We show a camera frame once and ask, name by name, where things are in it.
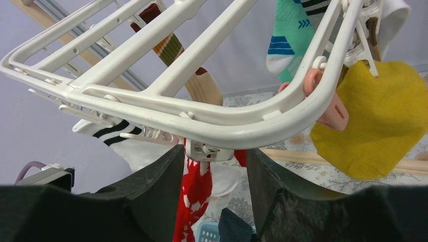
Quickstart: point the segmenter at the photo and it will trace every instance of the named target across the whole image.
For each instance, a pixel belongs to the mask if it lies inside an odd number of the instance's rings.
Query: teal sock
[[[291,82],[314,30],[300,0],[277,0],[274,34],[267,51],[267,69],[282,83]]]

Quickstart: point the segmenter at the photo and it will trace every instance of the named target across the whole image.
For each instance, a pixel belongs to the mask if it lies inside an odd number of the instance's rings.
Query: drying rack
[[[122,22],[135,18],[150,0],[130,0],[82,35],[37,64],[25,64],[32,55],[60,39],[75,26],[113,4],[94,0],[34,38],[1,61],[0,71],[57,103],[60,110],[106,127],[105,115],[120,117],[162,130],[188,143],[209,144],[218,150],[251,149],[286,140],[312,125],[327,109],[342,65],[366,60],[377,75],[367,46],[364,18],[380,17],[383,0],[332,0],[291,84],[275,97],[246,107],[222,107],[173,98],[189,77],[215,51],[256,3],[234,0],[220,16],[147,89],[131,91],[108,86],[155,45],[191,19],[206,0],[175,0],[158,17],[75,79],[55,74],[74,57],[106,36]],[[334,44],[329,43],[337,17],[344,19]],[[361,45],[349,50],[355,30]],[[330,57],[323,56],[324,50]],[[324,71],[318,87],[305,98],[304,78],[311,68]]]

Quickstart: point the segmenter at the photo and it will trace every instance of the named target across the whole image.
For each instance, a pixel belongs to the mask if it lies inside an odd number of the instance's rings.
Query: yellow felt cloth
[[[318,154],[359,180],[387,176],[428,131],[428,89],[403,62],[376,62],[374,78],[364,62],[351,66],[337,94],[349,113],[344,131],[315,124]]]

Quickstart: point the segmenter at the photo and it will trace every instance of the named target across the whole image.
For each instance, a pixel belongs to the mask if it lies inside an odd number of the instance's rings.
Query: white cloth
[[[122,139],[120,133],[141,132],[141,129],[117,117],[108,116],[107,119],[114,122],[115,125],[112,128],[105,128],[82,119],[74,125],[73,132],[93,136],[106,143],[126,160],[132,172],[150,165],[171,149],[170,146]],[[211,174],[211,197],[220,197],[230,193],[241,177],[239,170],[218,163],[211,163]]]
[[[385,57],[389,44],[409,18],[410,10],[404,0],[384,0],[378,34],[379,52],[382,57]]]

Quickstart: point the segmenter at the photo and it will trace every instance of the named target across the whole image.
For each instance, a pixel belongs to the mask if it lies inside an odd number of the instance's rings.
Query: red sock
[[[188,173],[183,175],[174,231],[174,242],[195,242],[191,226],[205,213],[212,191],[209,162],[185,159]]]
[[[247,150],[235,150],[234,155],[242,167],[247,167]]]

